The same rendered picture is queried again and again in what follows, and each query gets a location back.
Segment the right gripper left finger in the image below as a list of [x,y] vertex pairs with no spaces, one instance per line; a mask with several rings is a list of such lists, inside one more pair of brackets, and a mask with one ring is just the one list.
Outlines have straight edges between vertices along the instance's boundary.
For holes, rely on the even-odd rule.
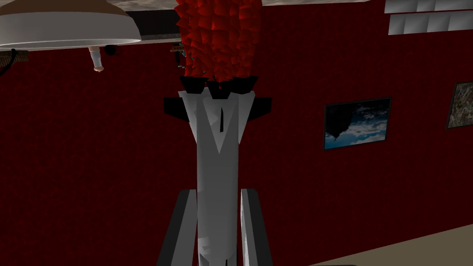
[[178,195],[157,266],[192,266],[196,228],[196,190],[185,189]]

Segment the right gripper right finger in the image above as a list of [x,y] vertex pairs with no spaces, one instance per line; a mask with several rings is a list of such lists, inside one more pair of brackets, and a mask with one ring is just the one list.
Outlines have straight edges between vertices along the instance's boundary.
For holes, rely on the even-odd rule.
[[241,190],[243,266],[273,266],[259,196],[254,189]]

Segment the white rocket with red flames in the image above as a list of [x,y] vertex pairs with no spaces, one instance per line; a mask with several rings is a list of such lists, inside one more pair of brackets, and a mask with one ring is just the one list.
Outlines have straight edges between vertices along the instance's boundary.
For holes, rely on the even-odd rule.
[[241,232],[239,145],[247,122],[271,111],[251,75],[261,0],[177,0],[184,87],[164,112],[189,122],[197,151],[198,266],[238,266]]

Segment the blue sky picture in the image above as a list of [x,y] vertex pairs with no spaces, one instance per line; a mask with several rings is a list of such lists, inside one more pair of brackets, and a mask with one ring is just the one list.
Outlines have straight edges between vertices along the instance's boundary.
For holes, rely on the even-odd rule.
[[323,150],[385,141],[391,98],[326,105]]

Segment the white round table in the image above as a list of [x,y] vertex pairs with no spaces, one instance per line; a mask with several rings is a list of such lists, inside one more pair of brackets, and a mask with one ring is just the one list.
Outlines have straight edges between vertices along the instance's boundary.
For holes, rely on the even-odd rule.
[[107,0],[13,0],[0,6],[0,76],[21,51],[86,47],[101,72],[100,47],[141,41],[135,21]]

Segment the brown mottled picture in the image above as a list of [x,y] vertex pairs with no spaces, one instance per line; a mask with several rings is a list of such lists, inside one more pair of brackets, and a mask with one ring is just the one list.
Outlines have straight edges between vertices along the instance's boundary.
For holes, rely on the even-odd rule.
[[446,128],[473,126],[473,81],[454,86]]

